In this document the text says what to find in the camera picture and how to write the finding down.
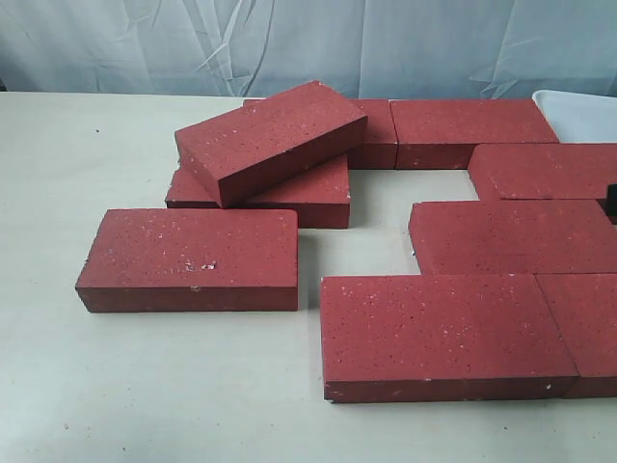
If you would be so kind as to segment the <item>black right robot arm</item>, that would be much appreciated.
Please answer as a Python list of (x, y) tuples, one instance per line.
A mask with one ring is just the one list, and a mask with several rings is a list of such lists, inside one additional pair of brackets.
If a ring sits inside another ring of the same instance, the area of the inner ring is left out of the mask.
[(605, 196), (605, 206), (607, 209), (615, 209), (617, 206), (617, 184), (611, 183), (607, 186)]

